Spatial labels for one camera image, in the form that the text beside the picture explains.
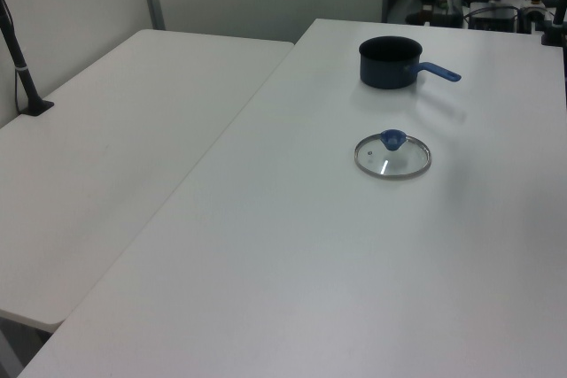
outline black saucepan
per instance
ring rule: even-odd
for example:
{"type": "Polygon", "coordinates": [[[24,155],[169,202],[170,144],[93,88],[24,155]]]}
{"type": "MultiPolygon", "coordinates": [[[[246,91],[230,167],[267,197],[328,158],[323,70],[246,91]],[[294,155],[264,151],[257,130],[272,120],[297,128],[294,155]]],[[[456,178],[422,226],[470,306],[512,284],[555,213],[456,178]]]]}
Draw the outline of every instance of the black saucepan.
{"type": "Polygon", "coordinates": [[[399,89],[409,86],[422,70],[449,81],[461,76],[431,62],[419,62],[422,45],[406,37],[388,35],[367,40],[359,48],[361,80],[379,89],[399,89]]]}

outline blue lid knob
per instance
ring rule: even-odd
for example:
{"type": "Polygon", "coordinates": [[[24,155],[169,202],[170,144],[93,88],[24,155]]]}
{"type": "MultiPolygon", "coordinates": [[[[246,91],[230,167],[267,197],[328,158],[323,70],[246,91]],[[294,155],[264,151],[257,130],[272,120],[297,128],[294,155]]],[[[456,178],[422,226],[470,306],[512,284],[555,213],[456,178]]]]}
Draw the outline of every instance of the blue lid knob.
{"type": "Polygon", "coordinates": [[[387,150],[398,150],[406,141],[406,134],[401,130],[385,130],[380,134],[380,140],[387,150]]]}

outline white table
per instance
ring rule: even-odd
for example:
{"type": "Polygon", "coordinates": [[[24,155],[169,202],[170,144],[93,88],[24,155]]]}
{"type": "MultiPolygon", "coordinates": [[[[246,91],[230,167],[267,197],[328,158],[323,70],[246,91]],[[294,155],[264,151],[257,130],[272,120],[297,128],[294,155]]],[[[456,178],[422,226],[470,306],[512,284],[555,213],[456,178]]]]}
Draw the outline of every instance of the white table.
{"type": "Polygon", "coordinates": [[[53,331],[291,49],[137,33],[0,131],[0,316],[53,331]]]}
{"type": "Polygon", "coordinates": [[[521,35],[317,20],[21,377],[564,376],[561,58],[521,35]],[[365,86],[376,35],[462,80],[365,86]],[[430,147],[429,171],[356,167],[389,127],[430,147]]]}

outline pot handle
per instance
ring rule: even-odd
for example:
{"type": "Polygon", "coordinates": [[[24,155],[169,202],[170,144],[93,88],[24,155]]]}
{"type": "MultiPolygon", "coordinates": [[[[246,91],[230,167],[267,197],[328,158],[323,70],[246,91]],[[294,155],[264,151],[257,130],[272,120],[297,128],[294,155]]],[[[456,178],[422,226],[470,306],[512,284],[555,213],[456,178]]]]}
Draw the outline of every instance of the pot handle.
{"type": "Polygon", "coordinates": [[[461,79],[461,76],[459,74],[453,73],[452,71],[449,71],[442,66],[436,66],[431,62],[422,62],[420,64],[417,64],[416,66],[409,67],[409,71],[414,74],[417,74],[423,70],[434,73],[439,77],[443,77],[444,79],[449,81],[459,81],[461,79]]]}

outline glass lid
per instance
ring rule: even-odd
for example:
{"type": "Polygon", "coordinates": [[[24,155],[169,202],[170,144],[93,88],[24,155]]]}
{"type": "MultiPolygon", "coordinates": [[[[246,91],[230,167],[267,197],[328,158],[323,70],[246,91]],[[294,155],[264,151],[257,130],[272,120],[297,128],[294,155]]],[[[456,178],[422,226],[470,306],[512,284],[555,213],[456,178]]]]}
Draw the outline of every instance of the glass lid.
{"type": "Polygon", "coordinates": [[[425,143],[392,129],[360,141],[354,162],[364,173],[380,179],[408,179],[427,171],[431,153],[425,143]]]}

